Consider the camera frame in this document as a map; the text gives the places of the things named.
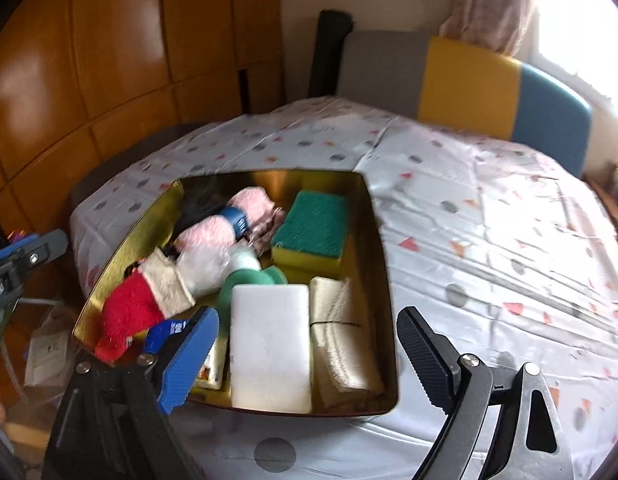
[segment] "window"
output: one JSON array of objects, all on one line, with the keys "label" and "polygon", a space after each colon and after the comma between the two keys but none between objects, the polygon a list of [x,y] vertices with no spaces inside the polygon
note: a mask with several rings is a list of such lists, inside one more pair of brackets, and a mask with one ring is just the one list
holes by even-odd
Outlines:
[{"label": "window", "polygon": [[536,0],[530,62],[618,112],[618,9],[611,0]]}]

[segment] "folded towel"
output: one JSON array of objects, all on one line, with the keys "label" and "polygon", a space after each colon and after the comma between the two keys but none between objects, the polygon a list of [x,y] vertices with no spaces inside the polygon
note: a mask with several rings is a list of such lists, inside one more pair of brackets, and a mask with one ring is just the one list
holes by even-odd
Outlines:
[{"label": "folded towel", "polygon": [[376,396],[384,385],[371,346],[369,316],[350,299],[348,282],[313,278],[311,341],[325,407]]}]

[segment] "beige cloth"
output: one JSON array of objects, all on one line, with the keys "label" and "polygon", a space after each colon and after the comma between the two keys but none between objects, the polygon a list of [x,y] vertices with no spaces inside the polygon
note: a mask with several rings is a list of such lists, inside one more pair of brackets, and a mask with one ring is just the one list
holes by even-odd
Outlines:
[{"label": "beige cloth", "polygon": [[164,319],[170,319],[196,304],[180,271],[159,248],[155,248],[138,267],[158,304]]},{"label": "beige cloth", "polygon": [[310,305],[313,366],[324,405],[329,408],[382,393],[368,312],[350,300],[348,282],[313,278]]},{"label": "beige cloth", "polygon": [[534,0],[454,0],[440,36],[515,55],[526,34]]}]

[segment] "bedsheet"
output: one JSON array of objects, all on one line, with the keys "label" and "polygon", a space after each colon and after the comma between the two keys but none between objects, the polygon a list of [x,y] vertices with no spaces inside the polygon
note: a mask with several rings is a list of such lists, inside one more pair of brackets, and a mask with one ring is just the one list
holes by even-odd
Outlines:
[{"label": "bedsheet", "polygon": [[[588,479],[618,438],[618,245],[588,187],[527,146],[426,126],[341,98],[209,124],[107,182],[71,216],[88,294],[134,222],[181,176],[268,168],[364,174],[394,316],[416,305],[460,352],[538,363]],[[362,418],[235,413],[200,404],[172,423],[210,479],[391,478],[415,473],[444,421],[396,345],[399,400]],[[465,478],[486,458],[490,408]]]}]

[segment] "red cloth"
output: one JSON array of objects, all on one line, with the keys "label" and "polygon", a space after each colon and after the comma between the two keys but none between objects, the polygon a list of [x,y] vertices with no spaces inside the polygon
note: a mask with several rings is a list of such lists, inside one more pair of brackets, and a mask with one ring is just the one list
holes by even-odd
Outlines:
[{"label": "red cloth", "polygon": [[103,333],[96,357],[112,363],[127,349],[127,338],[164,321],[148,283],[140,272],[116,286],[102,308]]}]

